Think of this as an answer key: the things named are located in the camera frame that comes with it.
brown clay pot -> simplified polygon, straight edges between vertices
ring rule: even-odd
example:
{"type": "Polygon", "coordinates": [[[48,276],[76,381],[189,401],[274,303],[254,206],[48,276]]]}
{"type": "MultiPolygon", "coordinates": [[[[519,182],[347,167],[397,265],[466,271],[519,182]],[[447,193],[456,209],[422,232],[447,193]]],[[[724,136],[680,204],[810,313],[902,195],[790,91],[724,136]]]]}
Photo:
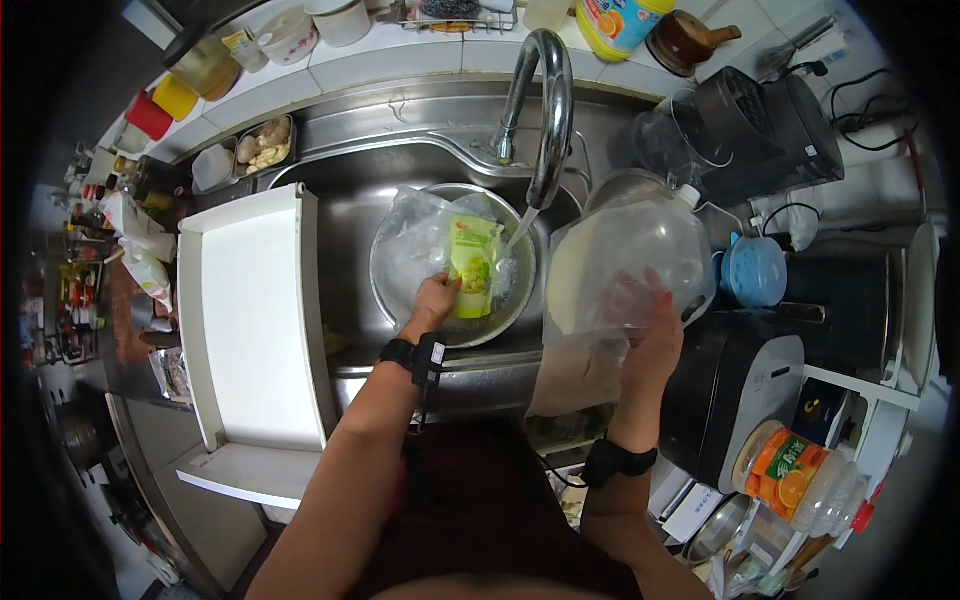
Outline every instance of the brown clay pot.
{"type": "Polygon", "coordinates": [[[668,71],[691,77],[693,66],[710,60],[718,44],[743,35],[735,25],[711,30],[686,11],[672,11],[647,36],[647,47],[668,71]]]}

red cup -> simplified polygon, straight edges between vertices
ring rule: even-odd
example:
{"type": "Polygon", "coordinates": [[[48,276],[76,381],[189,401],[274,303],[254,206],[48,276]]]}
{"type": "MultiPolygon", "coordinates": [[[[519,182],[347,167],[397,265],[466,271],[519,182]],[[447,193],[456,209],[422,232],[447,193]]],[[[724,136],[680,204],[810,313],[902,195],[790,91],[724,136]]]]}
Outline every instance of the red cup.
{"type": "Polygon", "coordinates": [[[136,92],[123,118],[140,128],[154,142],[162,139],[174,122],[174,118],[157,106],[142,89],[136,92]]]}

dish rack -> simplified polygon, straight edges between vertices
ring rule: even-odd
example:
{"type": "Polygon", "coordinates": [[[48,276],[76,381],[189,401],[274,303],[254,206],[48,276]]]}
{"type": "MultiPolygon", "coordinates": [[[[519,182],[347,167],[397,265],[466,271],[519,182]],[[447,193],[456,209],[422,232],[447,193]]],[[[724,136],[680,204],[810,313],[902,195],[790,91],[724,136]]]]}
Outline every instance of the dish rack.
{"type": "Polygon", "coordinates": [[[422,32],[423,30],[459,34],[468,31],[488,30],[509,32],[516,27],[519,18],[516,4],[510,12],[496,12],[483,9],[476,19],[446,21],[441,19],[418,18],[419,2],[408,9],[406,0],[396,0],[390,5],[390,12],[380,14],[376,20],[381,23],[395,23],[405,30],[422,32]]]}

white cutting board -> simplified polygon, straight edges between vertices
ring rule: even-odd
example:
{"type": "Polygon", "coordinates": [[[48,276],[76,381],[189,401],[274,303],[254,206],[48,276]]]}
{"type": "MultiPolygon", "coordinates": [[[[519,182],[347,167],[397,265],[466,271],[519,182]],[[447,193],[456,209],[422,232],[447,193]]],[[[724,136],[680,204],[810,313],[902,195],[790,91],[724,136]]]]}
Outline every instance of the white cutting board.
{"type": "Polygon", "coordinates": [[[180,222],[180,334],[204,444],[322,451],[317,198],[302,183],[180,222]]]}

hand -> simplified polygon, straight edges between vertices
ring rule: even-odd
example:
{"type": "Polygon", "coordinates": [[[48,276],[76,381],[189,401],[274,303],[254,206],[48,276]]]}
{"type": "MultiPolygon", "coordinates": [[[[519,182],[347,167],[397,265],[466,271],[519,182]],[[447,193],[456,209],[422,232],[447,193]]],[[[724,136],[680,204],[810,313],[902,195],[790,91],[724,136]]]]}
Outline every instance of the hand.
{"type": "Polygon", "coordinates": [[[420,284],[414,298],[414,314],[397,337],[411,344],[419,344],[420,336],[444,326],[444,321],[453,312],[457,292],[463,284],[461,279],[449,281],[446,273],[437,273],[420,284]]]}
{"type": "MultiPolygon", "coordinates": [[[[631,349],[623,361],[620,375],[623,400],[659,402],[666,382],[677,369],[684,347],[684,329],[673,306],[673,294],[666,291],[657,273],[647,269],[644,274],[649,289],[656,298],[650,315],[650,328],[645,335],[630,340],[631,349]]],[[[639,333],[632,330],[628,335],[639,333]]]]}

